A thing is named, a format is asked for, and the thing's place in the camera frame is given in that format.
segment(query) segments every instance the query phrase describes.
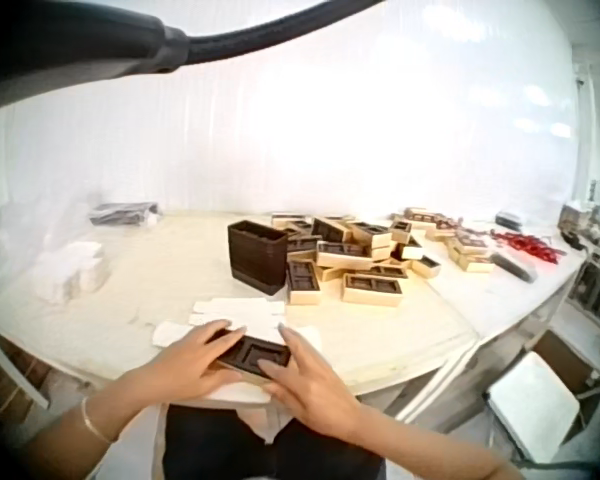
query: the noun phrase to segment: table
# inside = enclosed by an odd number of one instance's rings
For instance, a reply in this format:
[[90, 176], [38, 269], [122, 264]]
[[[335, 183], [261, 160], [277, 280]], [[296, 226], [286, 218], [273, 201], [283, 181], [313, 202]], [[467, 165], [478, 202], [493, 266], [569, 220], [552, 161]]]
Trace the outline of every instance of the table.
[[[195, 301], [263, 296], [230, 274], [226, 227], [244, 218], [268, 222], [266, 217], [196, 213], [166, 216], [152, 229], [95, 229], [88, 239], [102, 242], [111, 261], [105, 285], [53, 306], [33, 294], [30, 272], [25, 272], [0, 292], [0, 334], [61, 371], [96, 384], [113, 380], [156, 355], [155, 325], [186, 323]], [[399, 308], [343, 303], [336, 280], [325, 285], [320, 306], [288, 306], [286, 313], [292, 326], [318, 328], [324, 355], [355, 394], [439, 369], [413, 400], [410, 415], [448, 385], [477, 346], [537, 308], [578, 264], [569, 254], [566, 265], [544, 268], [550, 279], [528, 286], [503, 271], [464, 275], [445, 261], [439, 244], [423, 243], [438, 254], [442, 272], [430, 282], [412, 275]], [[506, 300], [511, 293], [515, 301]], [[273, 299], [284, 296], [283, 290]], [[510, 308], [503, 309], [505, 304]], [[269, 401], [258, 387], [246, 394], [243, 389], [239, 397], [235, 388], [223, 387], [207, 404], [235, 408]]]

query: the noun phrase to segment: white wall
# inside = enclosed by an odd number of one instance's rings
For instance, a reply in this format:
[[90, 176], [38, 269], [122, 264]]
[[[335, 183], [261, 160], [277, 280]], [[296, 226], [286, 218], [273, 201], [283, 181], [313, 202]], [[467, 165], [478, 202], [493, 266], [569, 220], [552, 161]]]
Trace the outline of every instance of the white wall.
[[[317, 2], [102, 3], [210, 34]], [[87, 195], [243, 212], [416, 204], [553, 223], [572, 193], [576, 112], [571, 47], [541, 0], [393, 0], [242, 58], [1, 109], [0, 207]]]

